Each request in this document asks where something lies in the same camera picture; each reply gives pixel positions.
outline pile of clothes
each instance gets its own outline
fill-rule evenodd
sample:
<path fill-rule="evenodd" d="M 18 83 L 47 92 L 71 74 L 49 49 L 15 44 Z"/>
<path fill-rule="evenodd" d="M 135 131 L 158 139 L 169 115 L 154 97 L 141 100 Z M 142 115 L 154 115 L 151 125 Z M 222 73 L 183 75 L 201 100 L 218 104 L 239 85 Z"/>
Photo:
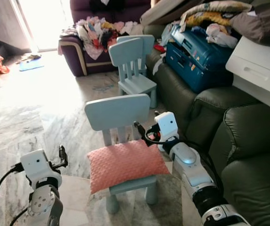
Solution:
<path fill-rule="evenodd" d="M 103 51 L 107 52 L 109 46 L 116 43 L 117 37 L 138 34 L 143 34 L 143 26 L 137 22 L 112 24 L 105 18 L 89 16 L 86 20 L 78 21 L 75 26 L 64 29 L 60 37 L 78 36 L 83 41 L 84 50 L 92 59 L 96 60 Z"/>
<path fill-rule="evenodd" d="M 192 31 L 206 36 L 209 43 L 235 48 L 238 34 L 232 32 L 230 19 L 242 12 L 249 12 L 252 5 L 239 1 L 212 1 L 187 10 L 180 21 L 181 30 L 192 27 Z"/>

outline white drawer unit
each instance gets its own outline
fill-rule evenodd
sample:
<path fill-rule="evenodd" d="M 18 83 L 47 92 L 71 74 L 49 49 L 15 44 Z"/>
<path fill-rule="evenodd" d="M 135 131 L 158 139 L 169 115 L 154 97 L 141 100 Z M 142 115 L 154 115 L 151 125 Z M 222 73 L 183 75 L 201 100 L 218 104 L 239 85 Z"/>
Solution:
<path fill-rule="evenodd" d="M 233 86 L 270 106 L 270 47 L 242 37 L 226 69 L 234 73 Z"/>

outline doorway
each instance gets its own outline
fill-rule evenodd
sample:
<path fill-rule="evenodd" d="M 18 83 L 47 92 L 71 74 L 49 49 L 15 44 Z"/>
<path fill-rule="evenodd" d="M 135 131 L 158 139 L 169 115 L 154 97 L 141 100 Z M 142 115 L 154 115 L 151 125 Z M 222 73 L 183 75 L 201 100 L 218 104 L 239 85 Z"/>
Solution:
<path fill-rule="evenodd" d="M 70 0 L 15 0 L 39 52 L 56 50 L 60 31 L 73 24 Z"/>

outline wall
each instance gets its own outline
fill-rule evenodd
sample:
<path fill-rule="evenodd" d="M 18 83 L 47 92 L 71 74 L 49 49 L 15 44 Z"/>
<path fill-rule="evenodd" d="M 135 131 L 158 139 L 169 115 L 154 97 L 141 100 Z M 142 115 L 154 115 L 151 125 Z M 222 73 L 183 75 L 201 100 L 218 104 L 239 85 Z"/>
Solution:
<path fill-rule="evenodd" d="M 19 49 L 30 48 L 10 0 L 0 0 L 0 41 Z"/>

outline purple sofa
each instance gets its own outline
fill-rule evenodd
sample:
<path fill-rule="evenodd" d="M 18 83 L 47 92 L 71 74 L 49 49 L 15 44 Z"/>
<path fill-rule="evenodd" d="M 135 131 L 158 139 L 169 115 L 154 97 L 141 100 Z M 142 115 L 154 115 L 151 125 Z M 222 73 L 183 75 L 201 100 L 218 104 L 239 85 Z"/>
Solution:
<path fill-rule="evenodd" d="M 90 10 L 89 0 L 70 0 L 70 8 L 74 23 L 88 16 L 104 17 L 108 22 L 139 22 L 141 15 L 150 8 L 150 0 L 126 0 L 121 12 L 96 12 Z M 97 60 L 93 60 L 84 50 L 78 37 L 63 37 L 59 46 L 74 76 L 84 76 L 92 73 L 114 71 L 108 53 L 103 52 Z"/>

